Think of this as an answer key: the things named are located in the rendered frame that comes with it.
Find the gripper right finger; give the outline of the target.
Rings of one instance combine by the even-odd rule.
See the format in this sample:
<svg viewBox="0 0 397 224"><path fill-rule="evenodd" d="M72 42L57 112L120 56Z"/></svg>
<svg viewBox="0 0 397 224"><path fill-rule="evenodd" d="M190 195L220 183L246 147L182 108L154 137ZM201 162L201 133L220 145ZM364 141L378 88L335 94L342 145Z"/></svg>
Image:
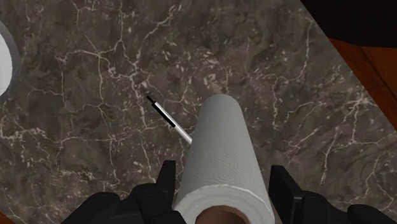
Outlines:
<svg viewBox="0 0 397 224"><path fill-rule="evenodd" d="M302 190L281 165L271 167L268 194L282 224L396 224L365 204L337 209L321 194Z"/></svg>

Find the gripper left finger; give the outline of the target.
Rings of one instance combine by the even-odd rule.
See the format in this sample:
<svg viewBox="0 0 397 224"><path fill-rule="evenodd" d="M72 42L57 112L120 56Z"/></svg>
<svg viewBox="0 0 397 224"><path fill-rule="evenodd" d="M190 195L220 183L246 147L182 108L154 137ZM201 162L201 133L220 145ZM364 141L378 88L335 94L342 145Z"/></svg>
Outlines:
<svg viewBox="0 0 397 224"><path fill-rule="evenodd" d="M87 198L61 224L186 224L172 201L176 162L166 160L155 183L133 187L125 199L111 192Z"/></svg>

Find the white paper towel roll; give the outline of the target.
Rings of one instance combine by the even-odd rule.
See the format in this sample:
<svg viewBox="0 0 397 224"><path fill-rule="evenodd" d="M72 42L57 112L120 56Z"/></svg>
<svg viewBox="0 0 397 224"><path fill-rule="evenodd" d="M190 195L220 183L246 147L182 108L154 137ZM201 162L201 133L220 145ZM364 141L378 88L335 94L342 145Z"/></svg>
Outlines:
<svg viewBox="0 0 397 224"><path fill-rule="evenodd" d="M174 208L187 224L275 224L242 110L229 95L201 106Z"/></svg>

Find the white and black pen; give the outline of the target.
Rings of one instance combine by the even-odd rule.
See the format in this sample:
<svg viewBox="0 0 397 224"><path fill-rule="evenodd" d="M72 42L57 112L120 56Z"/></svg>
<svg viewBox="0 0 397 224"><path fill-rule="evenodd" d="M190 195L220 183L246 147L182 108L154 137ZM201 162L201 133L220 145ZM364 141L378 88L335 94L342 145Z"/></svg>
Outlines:
<svg viewBox="0 0 397 224"><path fill-rule="evenodd" d="M152 99L150 96L146 96L150 101L152 107L162 116L162 118L189 144L192 143L192 137L171 117L161 105Z"/></svg>

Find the white round plate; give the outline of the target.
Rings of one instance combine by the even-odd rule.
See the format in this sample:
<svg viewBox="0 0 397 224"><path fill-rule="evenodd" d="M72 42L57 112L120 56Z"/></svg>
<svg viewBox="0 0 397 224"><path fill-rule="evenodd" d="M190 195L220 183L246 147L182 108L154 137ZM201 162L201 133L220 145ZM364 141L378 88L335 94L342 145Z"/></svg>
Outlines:
<svg viewBox="0 0 397 224"><path fill-rule="evenodd" d="M0 97L7 93L11 83L20 75L21 59L12 34L0 21Z"/></svg>

